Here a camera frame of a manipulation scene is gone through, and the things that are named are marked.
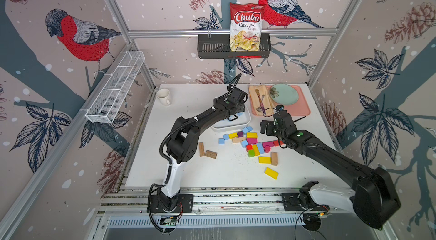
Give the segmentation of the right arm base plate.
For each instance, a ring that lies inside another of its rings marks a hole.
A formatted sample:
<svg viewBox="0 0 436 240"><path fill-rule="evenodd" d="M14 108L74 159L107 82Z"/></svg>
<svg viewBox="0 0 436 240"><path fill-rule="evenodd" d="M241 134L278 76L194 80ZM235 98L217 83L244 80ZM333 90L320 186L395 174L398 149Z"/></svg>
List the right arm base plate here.
<svg viewBox="0 0 436 240"><path fill-rule="evenodd" d="M300 194L297 192L282 193L281 202L282 202L286 212L303 211L303 210L321 211L321 212L330 211L329 206L315 204L314 202L310 202L309 204L302 203L299 196L300 196Z"/></svg>

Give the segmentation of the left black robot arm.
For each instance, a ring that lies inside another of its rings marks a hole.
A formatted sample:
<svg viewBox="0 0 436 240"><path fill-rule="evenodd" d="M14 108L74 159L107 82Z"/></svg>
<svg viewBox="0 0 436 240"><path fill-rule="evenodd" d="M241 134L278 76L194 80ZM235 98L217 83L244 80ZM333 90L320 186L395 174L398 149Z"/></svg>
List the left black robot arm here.
<svg viewBox="0 0 436 240"><path fill-rule="evenodd" d="M245 110L248 94L235 85L229 85L227 89L225 94L213 100L211 108L201 114L178 118L162 141L159 154L168 161L167 173L163 184L153 183L150 192L156 192L159 205L165 211L172 211L178 205L182 165L194 157L200 135L215 123L236 117Z"/></svg>

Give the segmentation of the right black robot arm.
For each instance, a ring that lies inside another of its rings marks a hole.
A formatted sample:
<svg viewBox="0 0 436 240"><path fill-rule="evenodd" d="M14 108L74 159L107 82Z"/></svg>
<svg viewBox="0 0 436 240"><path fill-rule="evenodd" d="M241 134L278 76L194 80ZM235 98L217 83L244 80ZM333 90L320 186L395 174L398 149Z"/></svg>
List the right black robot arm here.
<svg viewBox="0 0 436 240"><path fill-rule="evenodd" d="M310 181L300 188L298 201L302 208L332 206L355 213L366 225L382 229L400 209L401 202L390 174L383 168L372 169L338 153L311 132L298 130L285 110L273 120L260 124L261 133L274 136L287 148L295 150L331 171L348 187L338 189Z"/></svg>

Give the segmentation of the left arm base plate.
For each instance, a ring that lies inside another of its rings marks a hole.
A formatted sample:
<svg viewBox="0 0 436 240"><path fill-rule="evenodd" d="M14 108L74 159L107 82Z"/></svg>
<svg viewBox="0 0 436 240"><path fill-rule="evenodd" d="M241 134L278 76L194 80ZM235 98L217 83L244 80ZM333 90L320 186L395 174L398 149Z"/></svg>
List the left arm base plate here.
<svg viewBox="0 0 436 240"><path fill-rule="evenodd" d="M194 196L192 194L176 195L168 198L163 194L151 195L148 199L147 212L151 213L191 213L193 210Z"/></svg>

